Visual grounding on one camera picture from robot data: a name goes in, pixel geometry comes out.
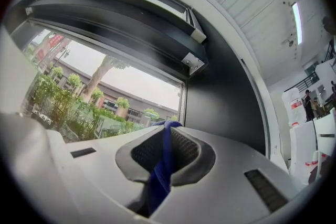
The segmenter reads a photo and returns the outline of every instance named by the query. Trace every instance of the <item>railing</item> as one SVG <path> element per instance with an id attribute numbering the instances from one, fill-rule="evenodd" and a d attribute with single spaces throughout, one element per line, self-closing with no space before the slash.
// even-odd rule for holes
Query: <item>railing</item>
<path id="1" fill-rule="evenodd" d="M 299 92 L 302 92 L 305 89 L 312 86 L 313 84 L 315 84 L 316 82 L 318 82 L 319 80 L 320 80 L 319 77 L 314 72 L 314 73 L 310 74 L 309 76 L 307 76 L 304 80 L 301 80 L 299 83 L 297 83 L 294 86 L 287 89 L 285 92 L 287 92 L 287 91 L 289 91 L 290 89 L 293 89 L 293 88 L 298 88 Z"/>
<path id="2" fill-rule="evenodd" d="M 333 49 L 333 46 L 334 46 L 334 42 L 333 40 L 331 40 L 329 42 L 328 51 L 327 51 L 327 54 L 325 55 L 326 57 L 324 59 L 324 62 L 329 61 L 330 59 L 335 57 L 335 51 Z"/>

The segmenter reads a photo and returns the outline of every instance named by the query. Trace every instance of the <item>wall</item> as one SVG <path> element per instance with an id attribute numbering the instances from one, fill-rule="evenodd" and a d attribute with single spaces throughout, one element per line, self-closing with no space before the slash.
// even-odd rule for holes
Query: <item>wall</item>
<path id="1" fill-rule="evenodd" d="M 300 82 L 301 80 L 305 79 L 307 77 L 307 74 L 303 68 L 298 69 L 293 74 L 290 74 L 289 76 L 285 77 L 284 79 L 278 81 L 277 83 L 274 83 L 271 86 L 268 86 L 268 90 L 270 94 L 273 93 L 283 93 L 290 87 L 293 87 L 295 84 Z"/>
<path id="2" fill-rule="evenodd" d="M 231 138 L 265 154 L 264 125 L 251 83 L 231 47 L 200 14 L 209 65 L 187 85 L 185 126 Z"/>
<path id="3" fill-rule="evenodd" d="M 291 156 L 288 115 L 284 102 L 282 101 L 282 93 L 272 93 L 271 98 L 273 100 L 275 112 L 277 113 L 277 119 L 281 137 L 281 153 L 283 155 L 285 162 L 287 163 L 288 159 Z"/>
<path id="4" fill-rule="evenodd" d="M 4 27 L 0 38 L 0 112 L 22 112 L 23 101 L 37 70 L 17 48 Z"/>
<path id="5" fill-rule="evenodd" d="M 321 63 L 316 67 L 316 74 L 319 76 L 321 84 L 324 85 L 325 88 L 325 96 L 328 98 L 332 95 L 332 89 L 331 89 L 331 81 L 336 83 L 336 73 L 332 69 L 330 65 L 332 65 L 334 62 L 334 59 L 331 59 L 327 62 Z"/>
<path id="6" fill-rule="evenodd" d="M 325 56 L 327 55 L 327 52 L 328 52 L 328 47 L 329 47 L 329 44 L 326 44 L 323 49 L 316 55 L 316 59 L 321 62 L 321 61 L 324 61 L 325 60 Z"/>

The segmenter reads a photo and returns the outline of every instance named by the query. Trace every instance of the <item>blue cloth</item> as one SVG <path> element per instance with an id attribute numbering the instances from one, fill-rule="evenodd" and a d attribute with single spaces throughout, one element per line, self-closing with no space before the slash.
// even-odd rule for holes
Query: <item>blue cloth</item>
<path id="1" fill-rule="evenodd" d="M 150 176 L 149 182 L 149 213 L 152 214 L 170 192 L 170 177 L 174 174 L 174 156 L 170 137 L 170 128 L 182 126 L 177 121 L 161 121 L 153 124 L 164 125 L 163 151 L 161 158 Z"/>

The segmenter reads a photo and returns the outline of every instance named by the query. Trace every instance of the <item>building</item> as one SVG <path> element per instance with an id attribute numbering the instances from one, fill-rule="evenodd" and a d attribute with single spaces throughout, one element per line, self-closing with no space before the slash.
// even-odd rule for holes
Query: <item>building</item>
<path id="1" fill-rule="evenodd" d="M 84 86 L 90 81 L 91 76 L 85 74 L 84 72 L 74 68 L 73 66 L 59 60 L 58 63 L 55 63 L 56 59 L 53 60 L 55 67 L 62 67 L 63 75 L 55 78 L 57 85 L 60 88 L 73 90 L 74 93 L 80 94 Z M 73 89 L 72 86 L 67 82 L 68 77 L 75 73 L 79 75 L 82 85 L 76 89 Z M 103 92 L 104 96 L 95 100 L 94 103 L 99 108 L 106 108 L 114 113 L 116 113 L 118 106 L 116 105 L 116 100 L 119 97 L 126 98 L 129 102 L 129 109 L 127 111 L 127 116 L 125 119 L 127 121 L 132 121 L 134 123 L 143 123 L 144 110 L 153 109 L 156 111 L 160 118 L 158 121 L 170 120 L 172 116 L 178 115 L 178 111 L 161 106 L 159 104 L 153 103 L 151 101 L 145 100 L 141 97 L 137 97 L 125 91 L 122 91 L 118 88 L 115 88 L 111 85 L 108 85 L 104 82 L 98 84 L 98 88 Z"/>

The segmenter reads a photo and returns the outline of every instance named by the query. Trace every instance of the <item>glass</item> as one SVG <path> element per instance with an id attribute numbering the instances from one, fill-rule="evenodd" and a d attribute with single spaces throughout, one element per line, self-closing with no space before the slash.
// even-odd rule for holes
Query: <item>glass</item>
<path id="1" fill-rule="evenodd" d="M 23 53 L 39 71 L 24 113 L 59 131 L 66 143 L 130 133 L 163 118 L 178 120 L 181 85 L 144 73 L 116 54 L 106 56 L 48 30 Z"/>

